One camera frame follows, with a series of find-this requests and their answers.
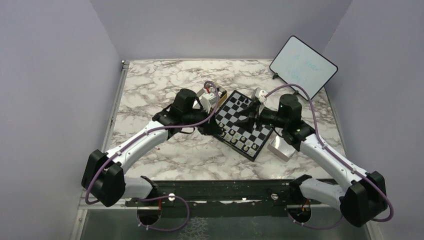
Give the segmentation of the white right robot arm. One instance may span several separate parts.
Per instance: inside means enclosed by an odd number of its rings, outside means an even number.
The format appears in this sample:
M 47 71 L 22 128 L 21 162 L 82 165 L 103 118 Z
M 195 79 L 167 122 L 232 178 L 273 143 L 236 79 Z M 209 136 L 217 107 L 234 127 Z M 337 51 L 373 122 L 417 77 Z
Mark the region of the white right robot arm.
M 302 120 L 302 105 L 295 95 L 280 96 L 277 110 L 265 109 L 265 101 L 265 97 L 254 96 L 239 111 L 244 119 L 235 125 L 248 132 L 262 125 L 281 128 L 287 144 L 318 163 L 337 182 L 331 185 L 303 175 L 290 183 L 288 196 L 292 202 L 317 200 L 340 211 L 355 227 L 374 221 L 388 208 L 384 177 L 356 166 L 325 144 L 318 131 Z

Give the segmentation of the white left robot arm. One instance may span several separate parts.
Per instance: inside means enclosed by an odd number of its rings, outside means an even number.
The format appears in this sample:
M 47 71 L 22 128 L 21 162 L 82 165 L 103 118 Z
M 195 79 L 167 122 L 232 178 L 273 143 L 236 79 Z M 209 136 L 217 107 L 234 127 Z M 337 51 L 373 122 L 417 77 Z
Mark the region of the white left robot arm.
M 157 200 L 155 184 L 146 176 L 126 177 L 126 172 L 146 153 L 166 142 L 184 128 L 194 128 L 205 136 L 222 133 L 215 113 L 223 92 L 209 84 L 200 92 L 180 89 L 173 102 L 156 113 L 138 133 L 105 152 L 93 151 L 87 160 L 81 186 L 88 205 L 111 207 L 121 199 L 137 198 L 144 205 Z

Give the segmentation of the black and white chessboard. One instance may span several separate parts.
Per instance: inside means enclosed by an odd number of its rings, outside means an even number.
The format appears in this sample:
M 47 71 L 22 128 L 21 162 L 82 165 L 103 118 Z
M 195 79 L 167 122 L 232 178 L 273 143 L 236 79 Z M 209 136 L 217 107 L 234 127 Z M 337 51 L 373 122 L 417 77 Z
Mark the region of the black and white chessboard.
M 234 125 L 237 120 L 243 118 L 240 116 L 239 112 L 250 104 L 246 104 L 245 101 L 247 98 L 250 99 L 251 103 L 250 97 L 242 94 L 237 90 L 233 91 L 228 96 L 227 100 L 220 106 L 215 114 L 216 122 L 218 125 L 220 126 L 220 123 L 223 124 L 222 134 L 215 135 L 214 137 L 219 141 L 229 145 L 233 150 L 253 162 L 256 160 L 263 147 L 266 145 L 268 139 L 273 133 L 273 128 L 270 126 L 262 125 L 258 130 L 254 130 L 252 133 L 250 133 Z M 225 139 L 226 134 L 230 134 L 231 138 L 228 140 Z M 236 138 L 236 143 L 232 143 L 232 138 Z M 243 142 L 243 146 L 238 147 L 238 142 Z M 244 146 L 248 146 L 248 151 L 244 151 Z M 255 151 L 254 155 L 250 155 L 250 149 Z

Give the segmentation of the yellow metal tin box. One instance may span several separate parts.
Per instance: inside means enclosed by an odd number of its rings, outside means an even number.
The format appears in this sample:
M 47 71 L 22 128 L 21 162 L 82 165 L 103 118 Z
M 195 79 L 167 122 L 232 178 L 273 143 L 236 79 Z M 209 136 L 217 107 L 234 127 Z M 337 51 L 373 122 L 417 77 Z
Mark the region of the yellow metal tin box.
M 214 92 L 215 92 L 215 89 L 212 87 L 212 86 L 208 86 L 208 87 L 206 87 L 206 88 L 202 88 L 202 89 L 200 89 L 197 93 L 196 93 L 196 96 L 199 98 L 199 96 L 200 96 L 200 91 L 201 90 L 207 90 L 208 92 L 211 92 L 212 90 L 214 90 Z M 228 92 L 224 89 L 224 88 L 222 88 L 222 87 L 220 87 L 220 86 L 218 86 L 217 87 L 217 94 L 219 95 L 219 102 L 217 103 L 218 104 L 218 107 L 220 107 L 224 102 L 225 102 L 225 100 L 227 99 L 227 96 L 228 96 Z

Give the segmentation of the silver metal tin lid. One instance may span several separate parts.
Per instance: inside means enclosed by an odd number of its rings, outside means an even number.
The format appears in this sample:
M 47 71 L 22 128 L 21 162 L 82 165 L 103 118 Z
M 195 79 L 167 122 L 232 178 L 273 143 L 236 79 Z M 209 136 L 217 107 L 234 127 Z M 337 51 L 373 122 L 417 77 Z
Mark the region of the silver metal tin lid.
M 275 136 L 267 145 L 267 149 L 279 159 L 287 162 L 296 152 L 296 149 L 289 145 L 282 137 Z

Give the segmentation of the small whiteboard on stand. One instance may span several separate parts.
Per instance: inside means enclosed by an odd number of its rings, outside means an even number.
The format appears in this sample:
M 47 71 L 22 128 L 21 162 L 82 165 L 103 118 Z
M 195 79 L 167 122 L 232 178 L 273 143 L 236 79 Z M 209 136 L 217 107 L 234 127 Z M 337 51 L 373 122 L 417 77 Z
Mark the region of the small whiteboard on stand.
M 312 99 L 338 72 L 338 66 L 310 47 L 297 36 L 292 35 L 272 60 L 269 69 L 274 76 L 287 84 L 303 88 L 300 95 Z

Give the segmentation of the aluminium frame rail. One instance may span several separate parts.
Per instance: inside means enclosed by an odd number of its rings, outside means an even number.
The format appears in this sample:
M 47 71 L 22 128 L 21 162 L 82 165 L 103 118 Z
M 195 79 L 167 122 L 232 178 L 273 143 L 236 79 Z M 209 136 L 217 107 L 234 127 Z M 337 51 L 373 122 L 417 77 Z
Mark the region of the aluminium frame rail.
M 116 90 L 115 90 L 114 95 L 113 95 L 113 102 L 111 104 L 111 108 L 110 108 L 110 112 L 109 112 L 109 115 L 108 115 L 108 118 L 107 118 L 107 122 L 106 122 L 106 125 L 105 125 L 105 133 L 103 135 L 102 143 L 101 143 L 100 147 L 96 148 L 96 151 L 98 150 L 102 153 L 105 153 L 106 150 L 108 150 L 110 148 L 111 139 L 112 139 L 112 136 L 113 136 L 114 127 L 115 127 L 115 123 L 116 123 L 116 117 L 117 117 L 120 102 L 121 102 L 121 99 L 122 99 L 123 90 L 124 90 L 127 74 L 128 74 L 128 71 L 129 71 L 130 63 L 131 63 L 130 60 L 122 60 L 121 61 L 121 72 L 120 72 L 120 75 L 119 75 L 119 80 L 118 80 Z

